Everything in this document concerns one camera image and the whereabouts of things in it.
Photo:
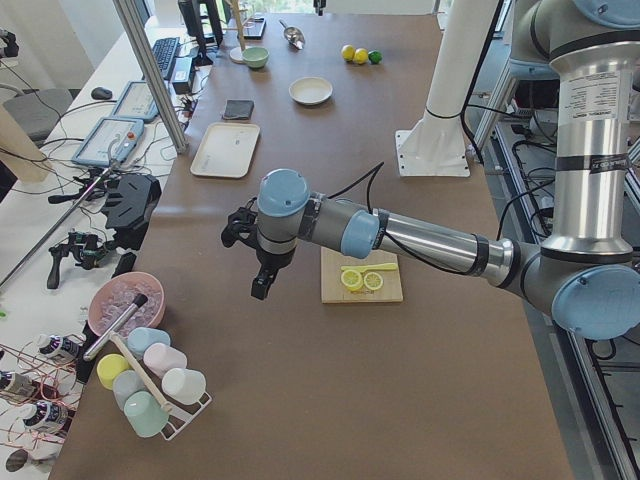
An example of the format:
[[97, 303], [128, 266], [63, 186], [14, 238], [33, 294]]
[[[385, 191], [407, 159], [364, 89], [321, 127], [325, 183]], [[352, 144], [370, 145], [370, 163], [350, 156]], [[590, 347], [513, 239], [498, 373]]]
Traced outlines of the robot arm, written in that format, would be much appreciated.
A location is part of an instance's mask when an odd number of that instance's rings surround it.
[[467, 185], [434, 180], [420, 197], [428, 220], [333, 200], [296, 171], [261, 181], [250, 243], [262, 299], [299, 241], [346, 256], [374, 250], [438, 270], [484, 278], [591, 340], [621, 336], [639, 322], [639, 275], [621, 234], [630, 169], [628, 102], [639, 58], [635, 1], [525, 1], [513, 46], [559, 77], [559, 118], [550, 236], [540, 244], [488, 239]]

